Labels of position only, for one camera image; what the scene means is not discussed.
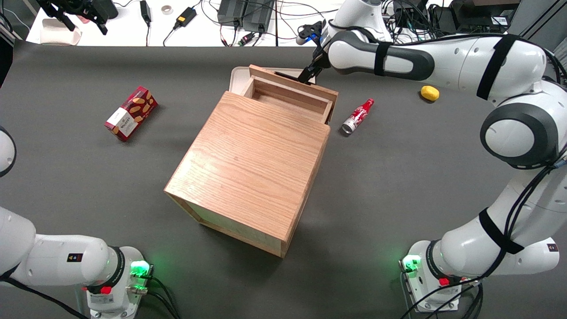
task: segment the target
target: red aluminum bottle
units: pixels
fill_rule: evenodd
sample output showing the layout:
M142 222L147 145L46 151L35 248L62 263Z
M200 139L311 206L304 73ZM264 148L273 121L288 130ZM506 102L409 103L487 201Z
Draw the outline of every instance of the red aluminum bottle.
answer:
M342 130L347 134L352 134L354 130L364 121L368 112L370 112L370 108L374 105L373 99L368 99L366 103L357 107L356 110L350 115L348 119L342 124Z

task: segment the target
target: green led light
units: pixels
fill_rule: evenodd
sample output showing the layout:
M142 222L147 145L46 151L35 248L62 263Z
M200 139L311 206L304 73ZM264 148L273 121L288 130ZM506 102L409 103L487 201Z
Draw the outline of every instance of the green led light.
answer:
M406 272L414 272L421 263L421 257L418 255L407 255L401 262L404 265Z
M130 274L135 276L146 276L150 272L150 264L146 261L135 261L130 264Z

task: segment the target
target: red button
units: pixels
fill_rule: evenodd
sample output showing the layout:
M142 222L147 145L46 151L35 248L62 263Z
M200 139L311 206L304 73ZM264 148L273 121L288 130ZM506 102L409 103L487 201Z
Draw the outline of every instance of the red button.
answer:
M441 285L441 287L444 287L444 286L449 286L450 283L449 283L449 280L447 278L441 278L439 280L439 284Z
M112 287L102 287L100 289L100 293L102 293L103 295L108 295L112 290Z

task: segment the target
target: red snack box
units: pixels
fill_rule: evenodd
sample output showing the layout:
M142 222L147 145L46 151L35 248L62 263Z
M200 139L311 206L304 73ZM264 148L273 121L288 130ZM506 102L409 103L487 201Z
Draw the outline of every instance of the red snack box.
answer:
M154 107L158 106L151 93L143 86L136 91L112 114L104 123L119 140L128 141L132 133L138 129Z

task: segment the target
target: tape roll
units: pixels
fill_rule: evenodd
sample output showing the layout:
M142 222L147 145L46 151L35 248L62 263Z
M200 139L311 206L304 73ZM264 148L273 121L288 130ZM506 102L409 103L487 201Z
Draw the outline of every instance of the tape roll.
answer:
M171 8L171 6L163 6L162 7L162 13L164 15L170 15L174 12L174 10Z

